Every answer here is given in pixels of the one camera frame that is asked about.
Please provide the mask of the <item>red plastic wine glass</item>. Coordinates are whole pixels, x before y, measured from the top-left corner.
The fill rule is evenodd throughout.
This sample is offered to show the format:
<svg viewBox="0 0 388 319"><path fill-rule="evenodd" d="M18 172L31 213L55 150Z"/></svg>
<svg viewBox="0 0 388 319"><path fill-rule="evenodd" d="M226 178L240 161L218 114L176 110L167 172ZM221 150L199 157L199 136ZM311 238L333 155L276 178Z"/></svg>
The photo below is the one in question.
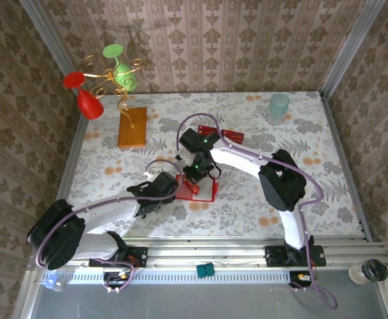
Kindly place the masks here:
<svg viewBox="0 0 388 319"><path fill-rule="evenodd" d="M62 81L63 86L69 89L77 89L77 105L82 115L88 120L95 120L104 112L104 107L88 90L82 88L85 83L85 76L82 72L76 71L66 75Z"/></svg>

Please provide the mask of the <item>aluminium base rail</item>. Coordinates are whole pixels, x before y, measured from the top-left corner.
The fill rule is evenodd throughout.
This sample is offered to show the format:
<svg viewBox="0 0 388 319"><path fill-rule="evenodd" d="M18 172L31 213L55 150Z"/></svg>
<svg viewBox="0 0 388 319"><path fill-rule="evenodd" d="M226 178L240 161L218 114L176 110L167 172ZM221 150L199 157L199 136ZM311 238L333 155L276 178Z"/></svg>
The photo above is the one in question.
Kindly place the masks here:
<svg viewBox="0 0 388 319"><path fill-rule="evenodd" d="M315 237L322 246L326 266L320 270L347 269L367 259L378 259L388 266L383 243L362 238ZM265 248L282 245L281 237L126 237L129 246L147 247L148 270L195 270L213 263L216 270L259 270L268 267Z"/></svg>

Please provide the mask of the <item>aluminium frame post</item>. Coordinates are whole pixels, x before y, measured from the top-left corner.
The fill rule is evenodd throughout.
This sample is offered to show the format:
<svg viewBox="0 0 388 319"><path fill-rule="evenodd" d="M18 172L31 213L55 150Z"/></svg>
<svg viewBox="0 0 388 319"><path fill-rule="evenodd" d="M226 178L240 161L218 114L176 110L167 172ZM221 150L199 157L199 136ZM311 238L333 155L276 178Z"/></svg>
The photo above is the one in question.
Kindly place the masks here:
<svg viewBox="0 0 388 319"><path fill-rule="evenodd" d="M324 82L321 90L322 98L328 100L334 93L384 3L385 0L366 0L363 9L347 37L345 45Z"/></svg>
<svg viewBox="0 0 388 319"><path fill-rule="evenodd" d="M71 0L19 0L64 75L82 70L84 43Z"/></svg>

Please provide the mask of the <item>aluminium table side rail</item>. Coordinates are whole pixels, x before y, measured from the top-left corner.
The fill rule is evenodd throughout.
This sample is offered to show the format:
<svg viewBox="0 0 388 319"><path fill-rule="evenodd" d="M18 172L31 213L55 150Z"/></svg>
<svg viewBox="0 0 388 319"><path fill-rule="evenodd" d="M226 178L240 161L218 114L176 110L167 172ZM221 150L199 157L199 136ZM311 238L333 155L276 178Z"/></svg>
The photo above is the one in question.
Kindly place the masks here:
<svg viewBox="0 0 388 319"><path fill-rule="evenodd" d="M363 232L364 239L367 240L370 243L375 242L371 229L368 224L367 216L363 210L363 205L361 203L361 199L359 197L359 193L357 191L355 181L353 178L353 174L350 170L350 166L347 160L347 156L345 153L345 150L343 148L343 144L338 132L338 127L336 125L336 122L334 120L332 110L330 108L330 104L328 102L328 99L319 92L320 100L323 105L324 113L326 115L326 119L328 121L328 126L330 128L330 131L332 133L332 138L336 147L336 151L338 153L339 161L341 163L341 168L343 170L343 174L345 176L347 188L349 190L349 194L351 195L351 200L353 203L353 207L355 209L355 213L357 215L357 218L359 219L359 224L361 225L361 229Z"/></svg>
<svg viewBox="0 0 388 319"><path fill-rule="evenodd" d="M88 126L88 120L84 116L80 116L72 145L68 154L64 172L58 187L56 199L68 199L70 190L72 187L72 181L75 176L76 168L78 165L78 159L80 151L82 149L86 129Z"/></svg>

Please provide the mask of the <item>green plastic wine glass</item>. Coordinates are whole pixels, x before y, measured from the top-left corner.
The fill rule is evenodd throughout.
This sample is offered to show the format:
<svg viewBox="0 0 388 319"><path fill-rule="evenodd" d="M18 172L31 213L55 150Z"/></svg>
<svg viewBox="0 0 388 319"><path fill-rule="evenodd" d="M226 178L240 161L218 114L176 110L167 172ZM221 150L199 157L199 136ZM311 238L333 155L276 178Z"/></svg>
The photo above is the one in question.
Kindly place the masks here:
<svg viewBox="0 0 388 319"><path fill-rule="evenodd" d="M135 70L120 60L123 51L122 45L111 44L104 48L102 54L105 58L113 58L115 61L115 65L110 71L114 82L130 92L136 88L138 80L135 76Z"/></svg>

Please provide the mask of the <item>floral table cover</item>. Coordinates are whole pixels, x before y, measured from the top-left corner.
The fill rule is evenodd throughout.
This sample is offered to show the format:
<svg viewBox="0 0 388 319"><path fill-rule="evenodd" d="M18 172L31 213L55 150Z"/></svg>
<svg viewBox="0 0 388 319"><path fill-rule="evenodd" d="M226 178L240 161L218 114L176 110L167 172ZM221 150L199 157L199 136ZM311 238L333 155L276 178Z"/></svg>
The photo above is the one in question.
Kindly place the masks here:
<svg viewBox="0 0 388 319"><path fill-rule="evenodd" d="M83 206L117 195L143 182L145 167L173 171L177 133L218 124L243 133L243 144L260 154L286 150L320 184L324 198L304 210L313 236L362 237L319 94L291 92L288 97L288 113L272 126L266 119L269 92L131 95L130 106L147 108L147 144L121 149L118 99L105 96L103 115L86 129L68 200ZM279 214L266 202L259 180L226 165L221 170L214 202L177 200L146 218L118 219L97 232L127 237L283 236Z"/></svg>

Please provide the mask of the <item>pale blue plastic cup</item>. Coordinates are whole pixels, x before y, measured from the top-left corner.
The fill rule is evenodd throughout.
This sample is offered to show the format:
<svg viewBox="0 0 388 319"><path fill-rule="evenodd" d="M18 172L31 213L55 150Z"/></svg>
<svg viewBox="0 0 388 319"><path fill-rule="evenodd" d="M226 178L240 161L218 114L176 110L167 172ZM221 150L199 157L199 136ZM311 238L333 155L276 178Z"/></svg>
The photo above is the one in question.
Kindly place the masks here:
<svg viewBox="0 0 388 319"><path fill-rule="evenodd" d="M268 120L273 126L279 125L288 112L290 99L286 94L276 93L270 98Z"/></svg>

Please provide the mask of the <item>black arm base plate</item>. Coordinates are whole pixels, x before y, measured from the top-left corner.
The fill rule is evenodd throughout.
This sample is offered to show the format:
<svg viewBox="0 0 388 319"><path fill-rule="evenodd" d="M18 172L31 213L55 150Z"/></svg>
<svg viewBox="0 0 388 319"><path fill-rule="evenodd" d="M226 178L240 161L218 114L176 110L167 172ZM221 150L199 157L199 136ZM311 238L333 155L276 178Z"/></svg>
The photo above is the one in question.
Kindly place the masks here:
<svg viewBox="0 0 388 319"><path fill-rule="evenodd" d="M265 246L264 257L269 267L307 267L307 252L304 247L301 250L292 247L271 245ZM326 266L326 257L323 246L312 246L310 248L310 259L316 266Z"/></svg>
<svg viewBox="0 0 388 319"><path fill-rule="evenodd" d="M126 264L131 264L134 268L145 268L148 258L147 247L128 247L119 249L109 259L90 259L89 267L123 267Z"/></svg>

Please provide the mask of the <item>clear jar black lid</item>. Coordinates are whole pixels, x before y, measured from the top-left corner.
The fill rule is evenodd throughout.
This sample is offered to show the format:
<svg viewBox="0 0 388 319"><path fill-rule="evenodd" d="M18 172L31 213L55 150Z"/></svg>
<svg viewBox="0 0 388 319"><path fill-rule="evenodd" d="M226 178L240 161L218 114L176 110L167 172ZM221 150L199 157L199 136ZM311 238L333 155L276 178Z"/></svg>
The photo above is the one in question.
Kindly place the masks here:
<svg viewBox="0 0 388 319"><path fill-rule="evenodd" d="M388 277L388 269L377 259L368 259L351 265L348 269L349 278L358 285L372 282L383 282Z"/></svg>

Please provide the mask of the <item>teal plastic block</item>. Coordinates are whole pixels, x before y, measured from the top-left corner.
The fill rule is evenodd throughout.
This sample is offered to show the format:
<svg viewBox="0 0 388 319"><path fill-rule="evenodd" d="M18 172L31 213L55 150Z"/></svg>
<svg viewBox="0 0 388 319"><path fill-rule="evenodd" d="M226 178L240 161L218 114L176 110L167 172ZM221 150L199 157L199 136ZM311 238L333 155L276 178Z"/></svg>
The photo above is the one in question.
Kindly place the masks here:
<svg viewBox="0 0 388 319"><path fill-rule="evenodd" d="M199 278L206 278L215 275L215 268L213 263L197 265L196 271Z"/></svg>

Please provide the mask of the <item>grey metal panel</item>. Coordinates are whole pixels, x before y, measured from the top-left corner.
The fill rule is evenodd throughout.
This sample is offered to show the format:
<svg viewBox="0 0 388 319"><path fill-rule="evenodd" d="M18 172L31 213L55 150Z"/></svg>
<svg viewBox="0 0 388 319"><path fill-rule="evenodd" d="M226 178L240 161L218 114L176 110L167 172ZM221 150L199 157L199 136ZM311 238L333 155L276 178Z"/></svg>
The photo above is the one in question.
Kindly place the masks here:
<svg viewBox="0 0 388 319"><path fill-rule="evenodd" d="M31 319L388 319L377 288L331 286L338 309L314 291L286 285L133 284L121 293L99 285L42 288Z"/></svg>

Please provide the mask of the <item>red card holder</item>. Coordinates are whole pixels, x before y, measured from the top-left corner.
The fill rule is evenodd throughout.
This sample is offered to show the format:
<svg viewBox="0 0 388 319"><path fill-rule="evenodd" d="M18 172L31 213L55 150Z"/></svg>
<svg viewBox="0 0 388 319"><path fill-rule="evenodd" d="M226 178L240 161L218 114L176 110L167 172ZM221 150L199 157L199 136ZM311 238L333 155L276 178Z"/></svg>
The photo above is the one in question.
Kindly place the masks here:
<svg viewBox="0 0 388 319"><path fill-rule="evenodd" d="M181 200L206 202L206 203L215 201L215 196L218 192L219 184L214 179L210 177L205 177L199 183L196 183L199 186L200 190L197 195L194 195L191 192L191 189L187 189L183 185L183 176L176 175L177 179L179 177L182 177L182 185L177 190L177 192L178 191L181 192L181 198L180 198Z"/></svg>

